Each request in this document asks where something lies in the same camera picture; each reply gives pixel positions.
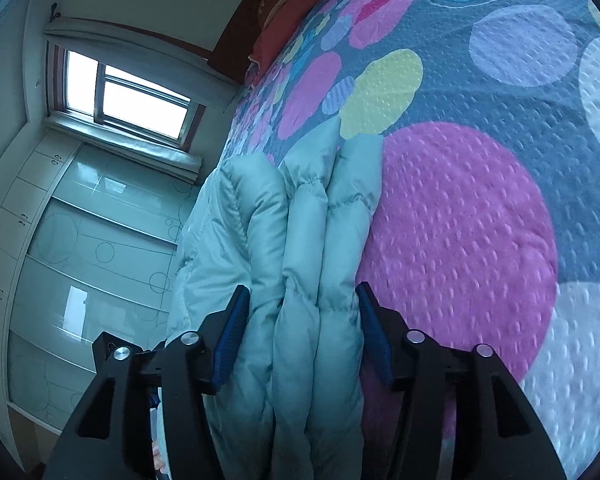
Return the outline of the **dark wooden headboard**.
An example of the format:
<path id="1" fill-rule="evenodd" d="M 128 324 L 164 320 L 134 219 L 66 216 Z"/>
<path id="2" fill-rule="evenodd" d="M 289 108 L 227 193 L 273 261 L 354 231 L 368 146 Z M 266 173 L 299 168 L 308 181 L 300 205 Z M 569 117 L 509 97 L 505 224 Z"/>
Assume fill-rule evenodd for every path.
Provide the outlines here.
<path id="1" fill-rule="evenodd" d="M 238 84 L 245 79 L 249 55 L 260 33 L 258 5 L 261 0 L 242 0 L 216 43 L 208 65 Z"/>

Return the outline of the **colourful circle pattern bedspread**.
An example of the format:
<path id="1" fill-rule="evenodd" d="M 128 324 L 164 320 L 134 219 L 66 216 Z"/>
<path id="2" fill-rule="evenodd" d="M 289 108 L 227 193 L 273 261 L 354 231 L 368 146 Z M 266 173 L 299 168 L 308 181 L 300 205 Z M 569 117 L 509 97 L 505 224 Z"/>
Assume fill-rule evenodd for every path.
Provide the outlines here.
<path id="1" fill-rule="evenodd" d="M 225 157 L 338 118 L 384 140 L 358 276 L 445 346 L 495 348 L 565 474 L 600 461 L 600 11 L 592 0 L 320 0 L 251 61 Z"/>

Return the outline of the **light green quilted puffer jacket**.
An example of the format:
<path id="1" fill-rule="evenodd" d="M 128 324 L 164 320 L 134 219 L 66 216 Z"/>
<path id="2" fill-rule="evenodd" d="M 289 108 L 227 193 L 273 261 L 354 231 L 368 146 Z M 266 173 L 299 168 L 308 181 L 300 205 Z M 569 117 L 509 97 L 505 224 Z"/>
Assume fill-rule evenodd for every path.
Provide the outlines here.
<path id="1" fill-rule="evenodd" d="M 356 479 L 363 332 L 355 278 L 381 194 L 382 141 L 318 125 L 273 164 L 223 160 L 178 239 L 168 341 L 237 286 L 249 318 L 232 374 L 204 398 L 229 479 Z"/>

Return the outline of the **glass door wardrobe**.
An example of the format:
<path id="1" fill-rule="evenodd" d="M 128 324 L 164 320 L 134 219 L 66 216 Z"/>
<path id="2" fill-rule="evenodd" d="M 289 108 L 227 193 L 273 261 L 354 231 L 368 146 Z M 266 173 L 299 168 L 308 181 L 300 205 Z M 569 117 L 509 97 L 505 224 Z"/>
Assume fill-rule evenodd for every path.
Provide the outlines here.
<path id="1" fill-rule="evenodd" d="M 0 440 L 16 464 L 50 457 L 94 378 L 91 345 L 144 348 L 166 330 L 187 182 L 24 126 L 0 157 Z"/>

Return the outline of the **red pillow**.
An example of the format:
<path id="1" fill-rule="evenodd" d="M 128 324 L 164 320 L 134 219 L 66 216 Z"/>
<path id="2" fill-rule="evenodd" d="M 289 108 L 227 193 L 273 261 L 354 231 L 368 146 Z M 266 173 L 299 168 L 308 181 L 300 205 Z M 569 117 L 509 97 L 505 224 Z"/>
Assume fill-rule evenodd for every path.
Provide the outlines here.
<path id="1" fill-rule="evenodd" d="M 259 67 L 259 74 L 265 73 L 277 55 L 286 46 L 302 20 L 320 0 L 287 0 L 275 13 L 272 21 L 253 46 L 250 60 Z"/>

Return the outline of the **left window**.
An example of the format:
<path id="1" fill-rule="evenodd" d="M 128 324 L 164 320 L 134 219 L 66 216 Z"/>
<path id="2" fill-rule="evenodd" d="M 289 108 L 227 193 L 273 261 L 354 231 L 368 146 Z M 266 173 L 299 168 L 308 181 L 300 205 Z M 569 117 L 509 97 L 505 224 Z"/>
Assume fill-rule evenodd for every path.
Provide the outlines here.
<path id="1" fill-rule="evenodd" d="M 187 151 L 206 107 L 120 68 L 53 46 L 47 82 L 55 112 Z"/>

